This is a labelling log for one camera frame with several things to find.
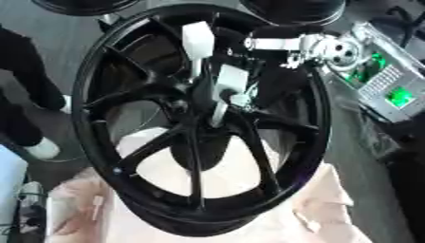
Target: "black wheel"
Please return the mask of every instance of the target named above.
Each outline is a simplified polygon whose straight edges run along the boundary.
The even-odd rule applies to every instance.
[[[139,0],[32,0],[48,11],[71,16],[96,16],[127,9]]]
[[[202,75],[191,84],[180,30],[202,20],[213,30],[216,46]],[[151,9],[113,27],[85,57],[73,93],[72,118],[78,138],[94,168],[143,220],[172,234],[229,232],[288,199],[317,170],[329,139],[330,106],[315,69],[304,65],[286,70],[228,56],[230,48],[242,51],[246,36],[266,24],[252,15],[210,5]],[[203,94],[211,91],[217,67],[224,63],[245,69],[256,66],[249,81],[258,82],[258,105],[251,110],[231,106],[222,125],[213,128],[210,117],[215,103]],[[156,103],[167,119],[164,126],[168,131],[122,158],[110,138],[111,110],[133,101]],[[287,112],[276,112],[280,109],[275,107],[287,107]],[[276,172],[261,142],[261,129],[296,138]],[[221,156],[205,155],[222,154],[231,136],[247,145],[261,181],[238,195],[206,198],[201,175]],[[192,192],[188,196],[163,190],[136,173],[141,161],[169,147],[185,151],[174,156],[190,174]]]

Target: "white fabric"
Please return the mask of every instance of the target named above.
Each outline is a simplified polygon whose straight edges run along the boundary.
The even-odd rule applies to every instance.
[[[163,129],[150,129],[124,138],[118,149],[122,156],[128,155]],[[264,142],[270,164],[278,168],[278,153]],[[174,193],[189,194],[190,178],[164,150],[148,158],[138,167],[138,173],[155,185]],[[233,138],[224,159],[212,170],[203,173],[206,197],[228,196],[244,192],[259,181],[256,164],[244,143]],[[277,208],[259,215],[250,224],[228,234],[214,237],[190,238],[167,234],[133,215],[115,193],[93,171],[79,176],[55,189],[51,198],[75,200],[72,211],[76,214],[53,225],[47,218],[52,235],[49,243],[370,243],[371,241],[352,225],[346,206],[352,199],[341,187],[337,172],[332,165],[323,164],[315,177],[298,194]],[[95,196],[103,196],[100,215],[92,220],[97,211],[93,205]],[[50,204],[49,210],[55,211]]]

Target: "black pants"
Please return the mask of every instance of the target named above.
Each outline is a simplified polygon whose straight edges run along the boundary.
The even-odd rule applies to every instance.
[[[65,99],[47,77],[43,61],[29,38],[0,27],[0,68],[13,73],[37,105],[60,110]],[[0,88],[0,132],[21,146],[33,146],[42,132],[24,114],[23,108],[10,103]]]

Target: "gray floor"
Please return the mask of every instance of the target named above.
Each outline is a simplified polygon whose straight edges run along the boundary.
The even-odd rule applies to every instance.
[[[149,1],[126,10],[123,15],[177,2],[200,1]],[[233,1],[210,0],[203,2],[222,2],[228,7],[236,7]],[[364,1],[365,5],[355,4],[337,23],[336,28],[347,27],[353,20],[368,19],[383,14],[395,1]],[[421,11],[415,3],[402,2],[413,14]],[[29,0],[0,0],[0,23],[33,38],[46,62],[50,77],[63,90],[70,94],[74,78],[84,54],[101,36],[96,22],[92,18],[62,16],[47,12],[33,5]],[[415,42],[410,49],[417,49]],[[88,166],[73,134],[67,115],[35,109],[27,99],[26,93],[7,72],[0,72],[0,84],[6,89],[10,99],[21,103],[28,115],[40,125],[46,135],[63,148],[58,159],[74,159],[67,163],[47,163],[31,159],[29,171],[32,178],[41,181],[47,189]],[[356,201],[351,210],[354,222],[378,243],[413,242],[406,227],[402,212],[398,207],[393,189],[386,171],[358,143],[359,128],[350,114],[334,105],[333,138],[326,161],[336,165],[341,174],[342,183]]]

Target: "sneaker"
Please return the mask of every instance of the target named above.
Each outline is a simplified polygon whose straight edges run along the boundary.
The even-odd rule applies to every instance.
[[[61,111],[66,113],[66,114],[71,114],[71,97],[68,95],[64,95],[64,99],[65,99],[65,106],[62,107]]]
[[[43,138],[37,145],[24,149],[37,159],[53,159],[61,152],[59,146],[48,138]]]
[[[71,114],[71,103],[72,103],[71,97],[68,96],[68,95],[63,95],[63,97],[65,99],[65,105],[59,111],[64,112],[65,114]],[[47,108],[40,106],[37,103],[33,103],[33,104],[39,109],[47,109]]]

